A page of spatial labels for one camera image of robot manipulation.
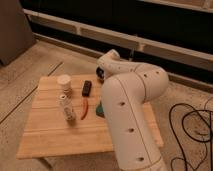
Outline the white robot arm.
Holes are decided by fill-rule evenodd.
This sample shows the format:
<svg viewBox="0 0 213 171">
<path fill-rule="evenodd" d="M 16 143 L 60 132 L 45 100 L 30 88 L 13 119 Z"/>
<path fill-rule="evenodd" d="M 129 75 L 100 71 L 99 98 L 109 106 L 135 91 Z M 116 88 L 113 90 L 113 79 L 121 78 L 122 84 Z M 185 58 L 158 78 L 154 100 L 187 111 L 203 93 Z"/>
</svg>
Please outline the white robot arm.
<svg viewBox="0 0 213 171">
<path fill-rule="evenodd" d="M 104 71 L 101 103 L 119 168 L 167 171 L 142 109 L 143 103 L 165 92 L 167 72 L 149 63 L 122 61 L 114 49 L 97 63 Z"/>
</svg>

